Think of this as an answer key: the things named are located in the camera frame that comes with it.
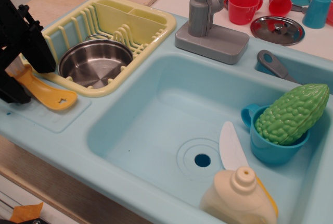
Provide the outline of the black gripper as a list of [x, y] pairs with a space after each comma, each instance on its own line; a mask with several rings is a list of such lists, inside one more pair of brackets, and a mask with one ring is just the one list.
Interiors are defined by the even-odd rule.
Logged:
[[[56, 62], [42, 35], [43, 26], [29, 13], [29, 7], [16, 8], [11, 0], [1, 0], [1, 64], [9, 64], [23, 54], [38, 73], [54, 72]], [[1, 67], [1, 99], [26, 104], [31, 98], [19, 82]]]

